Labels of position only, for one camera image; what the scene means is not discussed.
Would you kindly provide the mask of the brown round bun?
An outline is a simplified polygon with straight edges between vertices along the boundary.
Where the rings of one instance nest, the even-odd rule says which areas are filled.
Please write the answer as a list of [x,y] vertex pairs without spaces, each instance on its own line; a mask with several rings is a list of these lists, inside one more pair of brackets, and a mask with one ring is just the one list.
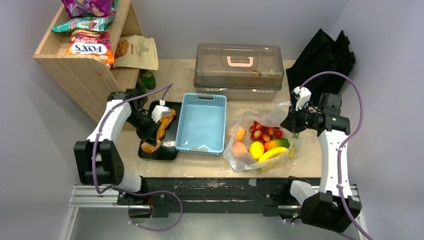
[[141,150],[143,151],[143,152],[145,152],[145,153],[154,153],[154,152],[156,152],[160,147],[161,147],[161,144],[162,144],[162,142],[160,141],[160,140],[157,140],[156,141],[156,145],[155,146],[153,146],[152,144],[150,144],[150,143],[147,143],[147,142],[143,142],[141,145],[140,145],[140,148],[141,148]]

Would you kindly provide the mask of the orange twisted bread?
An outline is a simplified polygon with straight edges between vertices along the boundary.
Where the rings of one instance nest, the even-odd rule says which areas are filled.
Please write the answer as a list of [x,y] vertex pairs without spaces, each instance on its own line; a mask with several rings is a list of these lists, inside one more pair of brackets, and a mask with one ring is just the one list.
[[174,109],[171,110],[171,116],[164,116],[160,119],[160,126],[157,130],[156,139],[162,140],[166,135],[166,129],[173,121],[174,117],[176,115],[176,111]]

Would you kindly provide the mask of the red lychee bunch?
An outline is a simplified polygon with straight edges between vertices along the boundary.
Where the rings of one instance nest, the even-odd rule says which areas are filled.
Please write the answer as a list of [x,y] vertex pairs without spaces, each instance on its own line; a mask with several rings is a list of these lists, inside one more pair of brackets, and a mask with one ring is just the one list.
[[261,143],[269,142],[273,139],[284,138],[285,134],[280,127],[265,126],[258,121],[254,121],[253,125],[248,128],[250,139]]

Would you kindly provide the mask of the clear plastic grocery bag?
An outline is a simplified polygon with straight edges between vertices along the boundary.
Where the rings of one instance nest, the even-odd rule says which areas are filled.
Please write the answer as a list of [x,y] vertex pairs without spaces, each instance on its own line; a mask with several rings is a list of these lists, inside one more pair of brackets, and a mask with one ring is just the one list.
[[298,157],[299,135],[280,126],[289,106],[281,102],[272,110],[247,111],[227,125],[222,155],[234,172],[263,173]]

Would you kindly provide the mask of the black fabric tote bag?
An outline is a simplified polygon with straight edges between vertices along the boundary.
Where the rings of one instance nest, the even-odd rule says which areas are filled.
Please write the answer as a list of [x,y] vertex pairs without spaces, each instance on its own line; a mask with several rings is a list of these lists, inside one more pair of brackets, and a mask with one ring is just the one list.
[[[349,49],[350,40],[342,30],[333,40],[326,32],[319,29],[309,41],[292,67],[286,70],[289,92],[299,87],[315,74],[332,71],[348,76],[356,57]],[[322,93],[338,94],[345,79],[340,76],[321,75],[305,85],[311,92],[310,101],[317,106]]]

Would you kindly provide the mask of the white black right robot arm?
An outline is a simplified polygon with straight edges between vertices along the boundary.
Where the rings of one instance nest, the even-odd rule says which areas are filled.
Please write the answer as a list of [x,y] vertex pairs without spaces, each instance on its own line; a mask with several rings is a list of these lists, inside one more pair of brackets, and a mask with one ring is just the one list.
[[342,97],[323,93],[315,111],[309,109],[311,93],[304,88],[292,92],[296,102],[289,108],[290,130],[297,134],[315,130],[321,149],[321,178],[315,190],[305,179],[289,176],[279,189],[288,204],[297,201],[303,224],[343,233],[359,215],[362,205],[353,199],[347,176],[347,142],[350,120],[341,116]]

